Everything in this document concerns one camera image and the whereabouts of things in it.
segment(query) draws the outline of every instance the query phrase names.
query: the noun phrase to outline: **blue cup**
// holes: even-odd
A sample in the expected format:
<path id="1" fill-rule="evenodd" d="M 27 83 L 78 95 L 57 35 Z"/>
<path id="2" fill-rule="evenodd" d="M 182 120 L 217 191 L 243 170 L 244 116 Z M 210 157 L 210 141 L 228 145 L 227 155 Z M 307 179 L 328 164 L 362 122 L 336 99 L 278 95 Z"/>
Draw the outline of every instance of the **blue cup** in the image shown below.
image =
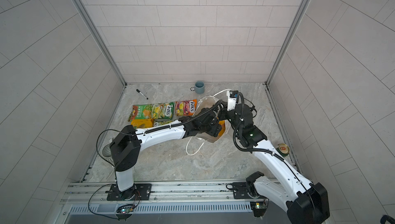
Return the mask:
<path id="1" fill-rule="evenodd" d="M 195 83 L 195 92 L 197 94 L 203 94 L 204 93 L 204 82 L 202 81 L 197 81 Z"/>

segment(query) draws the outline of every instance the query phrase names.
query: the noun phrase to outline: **pen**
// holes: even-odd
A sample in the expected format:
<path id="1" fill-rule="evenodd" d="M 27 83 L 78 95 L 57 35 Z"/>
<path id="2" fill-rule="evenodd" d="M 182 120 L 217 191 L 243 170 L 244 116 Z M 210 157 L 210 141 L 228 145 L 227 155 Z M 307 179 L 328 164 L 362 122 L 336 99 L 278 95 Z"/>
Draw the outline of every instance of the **pen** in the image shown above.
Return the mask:
<path id="1" fill-rule="evenodd" d="M 138 93 L 140 93 L 143 97 L 147 98 L 147 100 L 148 100 L 148 97 L 146 97 L 139 89 L 136 89 L 136 91 L 137 91 Z"/>

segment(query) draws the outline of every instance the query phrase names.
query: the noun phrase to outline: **robotic arm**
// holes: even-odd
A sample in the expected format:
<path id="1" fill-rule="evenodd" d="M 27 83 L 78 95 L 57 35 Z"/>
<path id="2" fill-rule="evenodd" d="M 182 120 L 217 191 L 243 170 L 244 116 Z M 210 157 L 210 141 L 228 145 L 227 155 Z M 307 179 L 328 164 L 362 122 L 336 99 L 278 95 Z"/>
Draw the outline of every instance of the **robotic arm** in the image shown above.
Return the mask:
<path id="1" fill-rule="evenodd" d="M 295 170 L 277 152 L 266 135 L 252 121 L 253 107 L 244 103 L 243 94 L 227 91 L 228 102 L 219 100 L 211 108 L 203 108 L 195 117 L 182 117 L 167 125 L 135 129 L 125 126 L 110 145 L 118 188 L 126 195 L 134 191 L 132 167 L 140 151 L 172 139 L 207 133 L 217 137 L 221 120 L 228 120 L 234 130 L 234 145 L 241 151 L 253 153 L 279 180 L 271 182 L 260 172 L 247 177 L 248 193 L 265 196 L 287 212 L 293 224 L 320 224 L 329 217 L 328 193 L 320 184 L 313 184 Z"/>

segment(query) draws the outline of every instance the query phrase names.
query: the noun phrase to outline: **wall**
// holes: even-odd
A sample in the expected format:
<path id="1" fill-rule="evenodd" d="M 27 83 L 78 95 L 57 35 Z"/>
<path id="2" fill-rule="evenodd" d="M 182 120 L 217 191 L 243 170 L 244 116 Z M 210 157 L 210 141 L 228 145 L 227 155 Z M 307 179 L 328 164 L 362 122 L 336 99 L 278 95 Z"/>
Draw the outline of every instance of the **wall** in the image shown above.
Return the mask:
<path id="1" fill-rule="evenodd" d="M 270 83 L 337 223 L 395 217 L 395 0 L 311 0 Z"/>
<path id="2" fill-rule="evenodd" d="M 42 223 L 122 85 L 71 0 L 0 0 L 0 35 L 0 222 Z"/>
<path id="3" fill-rule="evenodd" d="M 301 0 L 81 0 L 126 82 L 264 82 Z"/>

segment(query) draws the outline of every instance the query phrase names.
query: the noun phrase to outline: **green can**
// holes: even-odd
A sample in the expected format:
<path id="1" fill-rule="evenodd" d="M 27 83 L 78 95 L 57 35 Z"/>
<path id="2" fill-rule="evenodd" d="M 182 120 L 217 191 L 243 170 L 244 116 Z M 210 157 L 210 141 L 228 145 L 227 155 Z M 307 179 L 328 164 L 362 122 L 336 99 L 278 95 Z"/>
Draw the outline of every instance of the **green can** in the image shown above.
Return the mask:
<path id="1" fill-rule="evenodd" d="M 282 157 L 286 157 L 289 154 L 289 147 L 285 143 L 280 143 L 277 145 L 276 150 L 280 153 L 280 155 L 282 155 Z"/>

